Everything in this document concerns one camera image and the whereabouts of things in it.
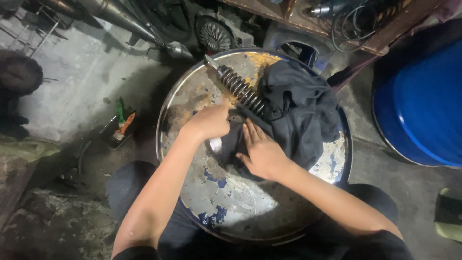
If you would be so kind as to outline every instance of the coil spring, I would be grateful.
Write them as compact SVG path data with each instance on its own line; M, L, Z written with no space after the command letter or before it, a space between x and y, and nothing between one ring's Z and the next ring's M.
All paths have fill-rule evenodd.
M233 93L234 96L255 115L260 116L263 113L263 99L260 98L250 83L246 83L230 67L223 66L219 80Z

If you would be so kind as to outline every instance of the concrete floor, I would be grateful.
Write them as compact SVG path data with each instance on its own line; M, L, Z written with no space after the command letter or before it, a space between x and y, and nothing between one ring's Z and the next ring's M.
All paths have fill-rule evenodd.
M31 121L31 134L66 144L64 154L76 152L86 140L93 143L83 158L82 175L70 171L75 162L62 164L61 158L53 158L33 180L31 186L54 176L64 178L60 184L32 189L22 199L2 234L13 259L109 258L116 224L108 215L105 182L126 162L155 161L153 137L159 109L169 88L190 66L182 62L180 66L156 51L149 58L143 43L135 50L127 49L123 42L129 34L119 28L107 26L98 37L90 37L85 33L90 29L80 26L65 32L69 42L47 43L37 54L46 76L59 81L44 83L22 99L21 111ZM336 54L325 74L342 69L350 60ZM438 191L457 188L462 175L445 167L396 160L372 123L372 79L372 69L366 68L338 93L354 135L350 182L376 185L393 197L400 210L398 226L416 259L458 259L462 245L436 235L433 214ZM95 133L114 115L114 100L119 96L140 111L143 124L121 147L111 150ZM104 103L104 97L111 103Z

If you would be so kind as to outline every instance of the black wire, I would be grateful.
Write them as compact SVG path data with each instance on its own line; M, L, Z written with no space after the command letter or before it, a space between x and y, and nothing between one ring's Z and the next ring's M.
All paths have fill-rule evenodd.
M394 16L395 13L389 13L388 9L395 6L397 10L401 6L398 1L390 1L384 3L382 1L364 1L363 3L354 6L346 6L339 13L336 14L330 30L332 45L337 51L343 53L354 52L362 49L369 39L377 32L377 29L384 26L389 22L389 19ZM336 41L343 42L357 42L363 41L358 47L352 50L342 50Z

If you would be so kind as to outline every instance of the blue container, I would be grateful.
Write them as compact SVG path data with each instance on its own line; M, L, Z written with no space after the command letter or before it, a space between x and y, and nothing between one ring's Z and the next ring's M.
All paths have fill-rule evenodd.
M373 95L388 144L427 166L462 167L462 41L403 68Z

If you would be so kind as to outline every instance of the round metal lid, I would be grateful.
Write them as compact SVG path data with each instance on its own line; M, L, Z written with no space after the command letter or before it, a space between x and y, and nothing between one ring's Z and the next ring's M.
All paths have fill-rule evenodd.
M232 67L257 86L263 69L278 60L294 59L273 51L249 48L212 56L219 64ZM310 74L316 75L300 63ZM181 127L203 107L236 98L200 62L185 73L172 88L162 107L156 152L162 161ZM324 153L310 172L335 184L346 183L352 162L352 142L345 114L339 108L340 139L324 143ZM232 167L223 169L205 144L197 150L181 190L178 203L188 216L207 232L232 242L253 241L280 244L303 236L303 229L321 216L309 201L273 181L255 182L241 177Z

